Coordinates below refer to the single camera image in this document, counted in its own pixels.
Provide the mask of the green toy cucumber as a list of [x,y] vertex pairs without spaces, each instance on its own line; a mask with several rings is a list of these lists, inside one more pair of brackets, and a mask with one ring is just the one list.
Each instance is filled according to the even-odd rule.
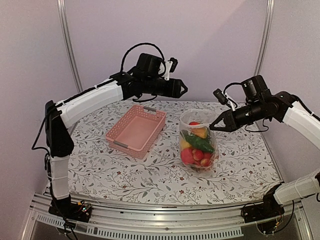
[[205,139],[198,137],[197,135],[191,135],[191,137],[184,138],[194,148],[201,150],[206,153],[213,153],[214,147]]

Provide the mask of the clear zip top bag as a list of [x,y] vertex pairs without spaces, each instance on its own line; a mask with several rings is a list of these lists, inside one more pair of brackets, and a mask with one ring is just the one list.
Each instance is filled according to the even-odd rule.
[[197,175],[213,177],[219,159],[216,136],[210,129],[215,113],[206,109],[188,109],[179,119],[179,152],[182,163]]

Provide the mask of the yellow toy pepper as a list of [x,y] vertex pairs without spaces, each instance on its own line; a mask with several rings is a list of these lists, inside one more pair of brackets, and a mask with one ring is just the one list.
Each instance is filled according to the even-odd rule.
[[184,139],[181,139],[180,142],[179,142],[179,144],[180,144],[180,148],[181,148],[182,150],[192,147],[191,144],[188,143],[188,142],[187,142],[186,140],[184,140]]

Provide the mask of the purple toy eggplant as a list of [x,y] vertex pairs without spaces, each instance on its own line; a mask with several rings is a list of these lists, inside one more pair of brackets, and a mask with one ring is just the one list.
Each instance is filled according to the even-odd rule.
[[196,173],[205,173],[208,170],[207,168],[195,167],[195,166],[191,166],[190,168]]

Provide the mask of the pink plastic basket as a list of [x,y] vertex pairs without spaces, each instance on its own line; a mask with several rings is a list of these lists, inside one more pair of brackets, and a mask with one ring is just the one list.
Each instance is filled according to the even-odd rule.
[[111,148],[141,160],[163,130],[166,115],[152,107],[133,105],[106,133],[106,140]]

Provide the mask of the green toy pepper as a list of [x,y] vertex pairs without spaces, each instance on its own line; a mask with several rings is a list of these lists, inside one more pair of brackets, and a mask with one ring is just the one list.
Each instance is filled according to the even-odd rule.
[[190,135],[189,133],[185,133],[185,132],[183,132],[182,135],[183,135],[183,137],[186,138],[186,139],[192,136],[192,135]]

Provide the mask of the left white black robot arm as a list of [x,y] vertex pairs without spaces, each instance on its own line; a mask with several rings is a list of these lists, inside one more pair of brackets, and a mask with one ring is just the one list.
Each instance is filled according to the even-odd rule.
[[150,94],[154,97],[180,98],[188,92],[181,79],[164,78],[161,75],[138,78],[121,71],[103,82],[58,103],[48,101],[40,131],[45,132],[46,146],[35,143],[31,149],[44,150],[50,194],[55,209],[63,216],[74,213],[74,205],[68,189],[68,164],[74,150],[74,142],[68,129],[83,117],[119,101],[134,96]]

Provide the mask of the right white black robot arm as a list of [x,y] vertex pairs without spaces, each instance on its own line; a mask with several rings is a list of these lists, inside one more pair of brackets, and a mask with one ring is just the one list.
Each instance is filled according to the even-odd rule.
[[[257,99],[236,110],[222,112],[209,126],[213,131],[234,132],[258,120],[276,119],[293,128],[315,147],[320,147],[320,120],[309,112],[296,95],[281,91],[265,99]],[[263,197],[258,213],[269,218],[278,205],[307,198],[320,192],[320,169],[288,183],[275,186]]]

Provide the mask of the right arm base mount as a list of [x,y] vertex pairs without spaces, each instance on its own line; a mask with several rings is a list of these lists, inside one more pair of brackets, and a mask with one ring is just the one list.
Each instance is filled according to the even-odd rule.
[[256,223],[258,231],[263,235],[274,234],[282,223],[285,210],[282,205],[272,203],[247,203],[240,215],[245,223]]

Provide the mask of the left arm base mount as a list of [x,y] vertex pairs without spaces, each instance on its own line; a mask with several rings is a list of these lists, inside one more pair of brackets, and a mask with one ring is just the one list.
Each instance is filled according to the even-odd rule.
[[84,200],[73,203],[70,196],[60,200],[53,198],[48,212],[67,220],[88,223],[92,214],[92,205]]

